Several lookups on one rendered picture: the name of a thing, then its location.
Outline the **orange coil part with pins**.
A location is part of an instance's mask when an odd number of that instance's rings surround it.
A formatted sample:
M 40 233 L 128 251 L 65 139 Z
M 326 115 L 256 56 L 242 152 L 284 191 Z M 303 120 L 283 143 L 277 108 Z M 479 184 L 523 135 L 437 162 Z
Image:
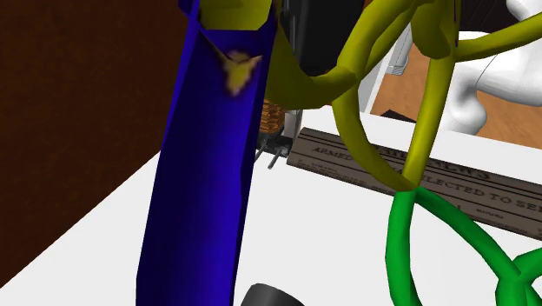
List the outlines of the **orange coil part with pins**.
M 272 154 L 273 158 L 268 164 L 271 170 L 280 157 L 287 158 L 301 131 L 302 116 L 303 110 L 285 110 L 265 100 L 254 159 L 257 160 L 264 152 Z

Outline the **blue and yellow tall figure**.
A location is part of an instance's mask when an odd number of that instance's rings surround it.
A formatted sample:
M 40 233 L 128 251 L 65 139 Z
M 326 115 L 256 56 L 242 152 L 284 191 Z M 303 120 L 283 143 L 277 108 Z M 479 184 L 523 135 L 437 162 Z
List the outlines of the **blue and yellow tall figure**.
M 188 19 L 135 306 L 233 306 L 274 36 L 273 0 L 178 0 Z

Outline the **black round object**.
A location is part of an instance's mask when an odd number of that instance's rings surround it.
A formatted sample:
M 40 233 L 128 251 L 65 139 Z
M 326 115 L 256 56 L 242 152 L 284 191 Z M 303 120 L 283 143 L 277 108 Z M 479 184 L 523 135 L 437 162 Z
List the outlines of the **black round object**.
M 244 296 L 241 306 L 304 306 L 283 290 L 264 284 L 253 284 Z

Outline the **grey lettered book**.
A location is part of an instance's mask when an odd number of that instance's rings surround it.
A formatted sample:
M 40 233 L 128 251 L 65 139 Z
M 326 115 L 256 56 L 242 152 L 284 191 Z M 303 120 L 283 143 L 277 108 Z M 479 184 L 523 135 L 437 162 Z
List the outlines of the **grey lettered book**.
M 287 164 L 383 194 L 394 190 L 354 161 L 339 136 L 304 128 Z M 431 159 L 420 185 L 473 220 L 542 241 L 542 185 Z

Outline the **yellow and green tube frame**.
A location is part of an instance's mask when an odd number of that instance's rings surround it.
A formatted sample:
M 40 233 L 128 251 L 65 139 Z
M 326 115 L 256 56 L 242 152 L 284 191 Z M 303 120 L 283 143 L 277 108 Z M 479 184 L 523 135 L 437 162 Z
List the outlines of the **yellow and green tube frame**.
M 445 108 L 457 63 L 524 46 L 542 37 L 542 13 L 489 35 L 459 38 L 461 0 L 372 0 L 362 11 L 327 73 L 300 68 L 283 29 L 274 34 L 266 98 L 287 110 L 331 105 L 340 138 L 352 158 L 393 189 L 387 225 L 386 269 L 394 306 L 422 306 L 411 273 L 410 228 L 415 206 L 438 217 L 469 243 L 498 279 L 497 306 L 542 306 L 533 282 L 542 277 L 542 248 L 510 258 L 480 226 L 420 184 Z M 393 169 L 368 142 L 360 121 L 358 88 L 405 29 L 430 60 L 424 96 L 402 171 Z

